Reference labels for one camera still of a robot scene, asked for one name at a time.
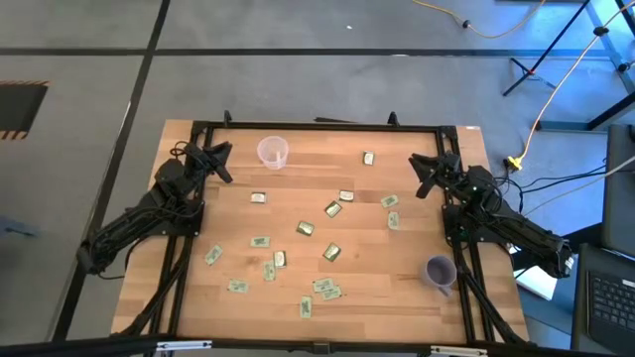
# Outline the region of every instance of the clear plastic cup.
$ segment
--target clear plastic cup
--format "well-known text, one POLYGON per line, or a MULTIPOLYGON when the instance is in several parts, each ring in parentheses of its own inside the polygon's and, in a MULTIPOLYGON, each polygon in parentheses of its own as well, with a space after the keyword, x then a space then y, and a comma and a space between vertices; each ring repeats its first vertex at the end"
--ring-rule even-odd
POLYGON ((281 137, 266 137, 258 143, 258 158, 268 169, 279 170, 287 164, 289 144, 281 137))

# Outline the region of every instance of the yellow cable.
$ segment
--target yellow cable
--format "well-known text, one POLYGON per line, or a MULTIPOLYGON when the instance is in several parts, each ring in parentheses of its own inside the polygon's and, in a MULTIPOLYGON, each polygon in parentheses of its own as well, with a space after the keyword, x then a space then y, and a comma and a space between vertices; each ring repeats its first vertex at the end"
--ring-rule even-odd
MULTIPOLYGON (((432 4, 428 4, 428 3, 421 2, 421 1, 418 1, 418 0, 413 0, 413 2, 414 2, 415 4, 418 4, 418 5, 421 5, 421 6, 425 6, 425 7, 427 7, 427 8, 431 8, 431 9, 434 9, 434 10, 441 11, 441 12, 443 12, 443 13, 446 13, 446 14, 448 14, 448 15, 450 15, 450 16, 452 16, 452 17, 454 17, 454 18, 455 18, 455 19, 456 19, 456 20, 457 20, 460 24, 463 24, 463 23, 465 22, 465 20, 461 19, 461 18, 460 18, 460 16, 456 15, 456 14, 455 14, 455 13, 453 13, 452 11, 450 11, 450 10, 448 10, 448 9, 445 9, 445 8, 443 8, 443 7, 436 6, 436 5, 432 5, 432 4)), ((519 22, 516 26, 514 26, 513 28, 511 28, 511 29, 509 29, 509 30, 505 31, 505 32, 504 32, 504 33, 502 33, 502 34, 498 34, 498 35, 485 35, 485 34, 481 33, 480 31, 476 30, 476 29, 475 29, 473 26, 471 26, 471 25, 467 25, 467 27, 468 27, 471 31, 473 31, 476 35, 478 35, 478 36, 480 36, 480 37, 482 37, 482 38, 484 38, 484 39, 498 39, 498 38, 501 38, 501 37, 503 37, 503 36, 505 36, 505 35, 509 35, 509 34, 513 33, 514 31, 516 31, 516 30, 520 29, 523 25, 525 25, 525 24, 529 21, 529 19, 531 19, 534 15, 536 15, 536 13, 538 12, 538 10, 540 10, 540 8, 541 8, 543 5, 545 5, 545 2, 547 2, 547 0, 541 0, 540 4, 538 4, 538 6, 536 6, 536 8, 535 8, 534 10, 532 10, 532 12, 531 12, 531 13, 529 13, 529 15, 527 15, 527 16, 523 19, 523 21, 519 22)))
MULTIPOLYGON (((611 16, 610 19, 608 19, 608 21, 602 26, 602 27, 607 27, 612 21, 613 19, 615 19, 617 17, 617 15, 619 15, 622 11, 628 9, 629 7, 635 5, 635 0, 631 1, 630 3, 624 5, 624 7, 622 7, 621 9, 619 9, 619 11, 617 11, 613 16, 611 16)), ((575 63, 573 64, 573 66, 569 69, 569 71, 567 72, 567 74, 565 74, 565 76, 563 77, 563 79, 561 79, 561 81, 558 83, 558 85, 556 86, 556 89, 554 89, 554 91, 552 92, 552 95, 549 96, 549 99, 547 100, 547 103, 545 103, 545 105, 543 106, 543 109, 541 109, 540 113, 538 114, 538 117, 536 118, 536 120, 534 121, 534 125, 532 125, 532 130, 529 133, 529 137, 527 138, 527 144, 525 144, 525 150, 523 151, 523 155, 521 155, 518 158, 508 158, 508 160, 510 161, 510 163, 516 167, 516 169, 520 170, 522 169, 522 167, 520 166, 523 159, 525 158, 525 156, 527 156, 527 153, 529 152, 529 144, 532 141, 532 137, 534 136, 534 132, 536 131, 536 126, 538 125, 538 122, 540 121, 540 119, 543 117, 543 114, 545 114, 545 110, 547 109, 547 107, 549 106, 549 104, 551 104, 552 99, 554 99, 554 96, 556 95, 556 93, 558 92, 558 90, 560 89, 560 87, 563 85, 563 83, 565 82, 565 80, 567 80, 567 78, 569 78, 569 76, 571 75, 571 73, 573 72, 573 70, 577 67, 577 65, 582 61, 582 59, 584 58, 584 56, 586 55, 586 53, 588 52, 588 50, 590 50, 591 47, 593 47, 593 45, 595 45, 595 43, 597 42, 597 40, 599 40, 599 36, 595 36, 593 38, 593 40, 588 44, 588 46, 586 46, 586 48, 584 49, 584 51, 582 51, 582 54, 577 58, 577 60, 575 61, 575 63)))

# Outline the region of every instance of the tripod stand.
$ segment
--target tripod stand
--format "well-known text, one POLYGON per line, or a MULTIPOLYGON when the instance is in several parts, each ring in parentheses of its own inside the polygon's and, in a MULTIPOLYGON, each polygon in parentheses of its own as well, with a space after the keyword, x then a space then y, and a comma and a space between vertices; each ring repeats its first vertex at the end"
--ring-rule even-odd
POLYGON ((556 38, 554 39, 554 41, 547 47, 547 49, 543 52, 543 54, 540 56, 540 58, 536 61, 536 63, 534 64, 534 66, 531 67, 531 69, 526 68, 522 63, 520 63, 517 59, 514 58, 510 58, 510 60, 518 65, 519 67, 521 67, 521 69, 523 70, 523 76, 520 77, 520 79, 518 79, 514 84, 512 84, 512 86, 510 86, 507 90, 505 90, 503 92, 503 96, 507 96, 509 93, 512 92, 512 90, 514 90, 517 86, 520 85, 520 83, 524 82, 525 79, 535 79, 535 80, 540 80, 542 81, 544 84, 546 84, 549 88, 551 89, 556 89, 556 87, 549 83, 547 80, 545 80, 542 77, 539 77, 536 75, 536 68, 538 68, 538 66, 540 65, 540 63, 545 60, 545 57, 549 54, 549 52, 552 50, 552 48, 558 43, 558 41, 560 40, 560 38, 565 34, 565 32, 569 29, 569 27, 572 25, 572 23, 575 21, 575 19, 577 19, 577 17, 579 16, 579 14, 581 14, 582 10, 584 10, 584 8, 586 7, 586 5, 588 4, 590 0, 585 0, 582 5, 579 7, 579 9, 577 9, 577 11, 575 12, 575 14, 573 14, 573 17, 569 20, 569 22, 565 25, 565 27, 560 31, 560 33, 556 36, 556 38))

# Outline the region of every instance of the keyboard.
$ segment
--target keyboard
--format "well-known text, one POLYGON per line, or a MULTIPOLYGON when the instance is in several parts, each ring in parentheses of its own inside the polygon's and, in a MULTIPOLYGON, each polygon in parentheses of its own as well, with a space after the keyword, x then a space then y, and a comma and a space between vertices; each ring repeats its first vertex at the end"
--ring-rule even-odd
POLYGON ((635 283, 589 272, 588 285, 589 335, 611 350, 626 352, 624 346, 635 339, 635 283))

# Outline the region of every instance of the plastic cup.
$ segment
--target plastic cup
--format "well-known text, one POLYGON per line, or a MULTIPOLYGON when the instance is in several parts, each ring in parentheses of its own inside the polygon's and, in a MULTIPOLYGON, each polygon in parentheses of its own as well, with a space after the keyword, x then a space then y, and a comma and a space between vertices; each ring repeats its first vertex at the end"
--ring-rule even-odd
POLYGON ((451 296, 451 285, 456 280, 456 266, 445 256, 433 256, 421 269, 421 279, 429 286, 439 289, 446 297, 451 296))
POLYGON ((258 158, 271 170, 279 170, 287 164, 289 144, 281 137, 266 137, 258 143, 258 158))

